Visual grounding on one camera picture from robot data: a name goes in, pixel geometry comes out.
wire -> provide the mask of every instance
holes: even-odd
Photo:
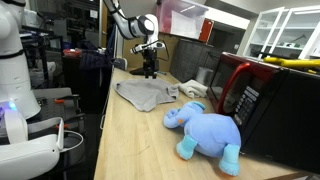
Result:
[[[168,59],[164,59],[164,58],[161,58],[161,57],[157,57],[158,60],[161,60],[161,61],[169,61]]]
[[[44,22],[45,22],[45,19],[43,18],[43,19],[42,19],[42,22],[41,22],[41,24],[40,24],[40,26],[39,26],[39,29],[41,29],[41,27],[42,27],[42,25],[44,24]]]
[[[75,146],[73,146],[73,147],[71,147],[71,148],[63,148],[63,149],[60,151],[60,153],[70,151],[70,150],[72,150],[72,149],[74,149],[74,148],[76,148],[76,147],[78,147],[78,146],[80,146],[80,145],[82,144],[82,142],[83,142],[83,136],[82,136],[80,133],[77,133],[77,132],[74,132],[74,131],[69,131],[69,130],[64,130],[64,132],[78,135],[78,136],[81,138],[81,141],[80,141],[77,145],[75,145]]]
[[[159,57],[157,57],[157,59],[160,59],[160,60],[163,60],[163,61],[169,61],[169,52],[168,52],[167,44],[166,44],[166,42],[165,42],[164,40],[157,40],[157,41],[155,41],[155,42],[146,44],[146,45],[143,46],[143,48],[146,48],[146,47],[148,47],[148,46],[150,46],[150,45],[152,45],[152,44],[155,44],[155,43],[157,43],[157,42],[163,42],[163,44],[165,45],[165,49],[166,49],[166,53],[167,53],[167,58],[168,58],[167,60],[164,60],[164,58],[159,58]]]

red microwave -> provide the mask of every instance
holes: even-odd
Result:
[[[208,97],[217,113],[237,113],[241,110],[240,106],[248,103],[249,99],[256,101],[262,87],[279,72],[277,66],[222,53],[213,81],[208,88]]]
[[[242,153],[320,173],[319,92],[319,75],[222,53],[207,94]]]

shelf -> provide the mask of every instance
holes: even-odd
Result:
[[[271,27],[257,27],[257,30],[271,30]],[[313,31],[315,30],[315,27],[285,27],[285,30],[309,30],[309,31]],[[276,27],[274,28],[274,30],[280,30],[280,27]]]
[[[314,53],[314,54],[310,54],[310,56],[311,56],[311,57],[315,57],[315,58],[317,58],[317,59],[319,59],[319,58],[320,58],[320,54],[316,54],[316,53]]]
[[[263,43],[250,43],[250,44],[253,44],[253,45],[257,45],[257,46],[263,46],[264,44]],[[292,50],[299,50],[299,51],[302,51],[303,48],[296,48],[296,47],[285,47],[285,46],[280,46],[280,45],[277,45],[276,48],[283,48],[283,49],[292,49]]]

white robot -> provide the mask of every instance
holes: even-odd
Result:
[[[131,49],[141,52],[145,61],[145,77],[156,78],[157,49],[165,48],[158,41],[158,21],[148,14],[126,18],[118,0],[104,0],[125,39],[145,37],[144,44]],[[53,118],[28,125],[26,119],[40,112],[31,90],[27,60],[20,41],[19,29],[25,0],[0,0],[0,136],[10,144],[0,145],[0,179],[30,179],[52,169],[63,149],[63,120]],[[60,124],[58,135],[28,140],[28,133]]]

wooden table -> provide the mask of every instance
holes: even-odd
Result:
[[[112,83],[139,79],[115,69]],[[178,81],[171,75],[158,75],[169,83]],[[95,179],[103,180],[206,180],[206,179],[267,179],[298,172],[293,168],[264,159],[240,156],[240,174],[224,175],[218,167],[218,158],[206,157],[197,152],[182,160],[175,152],[176,144],[183,138],[183,128],[167,129],[163,117],[170,108],[179,108],[192,99],[180,93],[175,103],[157,105],[151,112],[139,112],[129,101],[110,88],[109,102],[100,141]],[[214,110],[206,98],[197,98],[206,105],[205,113]]]

